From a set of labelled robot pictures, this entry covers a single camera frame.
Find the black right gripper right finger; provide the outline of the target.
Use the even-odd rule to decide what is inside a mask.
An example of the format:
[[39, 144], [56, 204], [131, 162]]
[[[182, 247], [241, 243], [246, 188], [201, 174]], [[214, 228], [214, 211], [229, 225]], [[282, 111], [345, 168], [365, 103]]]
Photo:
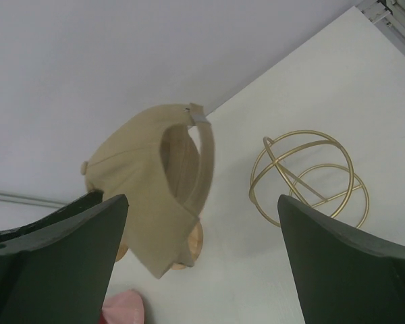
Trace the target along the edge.
[[405, 323], [405, 246], [291, 196], [277, 210], [306, 323]]

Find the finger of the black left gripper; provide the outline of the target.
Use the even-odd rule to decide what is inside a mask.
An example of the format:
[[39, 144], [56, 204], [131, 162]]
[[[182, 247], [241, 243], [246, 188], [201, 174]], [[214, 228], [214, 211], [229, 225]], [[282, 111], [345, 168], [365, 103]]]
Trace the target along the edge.
[[79, 199], [71, 202], [70, 204], [58, 209], [54, 213], [51, 213], [38, 221], [29, 223], [21, 227], [15, 227], [12, 229], [0, 231], [0, 243], [18, 238], [20, 236], [30, 234], [44, 227], [53, 225], [59, 221], [63, 221], [75, 215], [84, 212], [102, 202], [103, 193], [99, 190], [95, 190], [81, 196]]

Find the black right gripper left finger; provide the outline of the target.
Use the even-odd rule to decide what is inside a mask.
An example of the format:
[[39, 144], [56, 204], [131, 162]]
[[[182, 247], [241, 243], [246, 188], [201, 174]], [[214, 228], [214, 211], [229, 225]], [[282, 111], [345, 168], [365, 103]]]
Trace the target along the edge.
[[97, 323], [128, 200], [86, 194], [0, 231], [0, 323]]

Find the pink cap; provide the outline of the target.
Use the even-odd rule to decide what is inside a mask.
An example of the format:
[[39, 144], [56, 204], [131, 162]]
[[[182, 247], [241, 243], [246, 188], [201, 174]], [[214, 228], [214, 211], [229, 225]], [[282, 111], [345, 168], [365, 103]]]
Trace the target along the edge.
[[144, 304], [141, 295], [127, 290], [105, 299], [99, 323], [143, 324]]

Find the beige sport cap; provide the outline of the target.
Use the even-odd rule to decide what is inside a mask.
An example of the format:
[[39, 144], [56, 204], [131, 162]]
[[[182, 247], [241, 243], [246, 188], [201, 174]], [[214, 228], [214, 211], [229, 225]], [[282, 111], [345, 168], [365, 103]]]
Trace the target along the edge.
[[213, 181], [215, 143], [195, 103], [148, 108], [118, 128], [82, 164], [88, 191], [124, 195], [121, 244], [156, 278], [192, 267], [188, 236], [200, 222]]

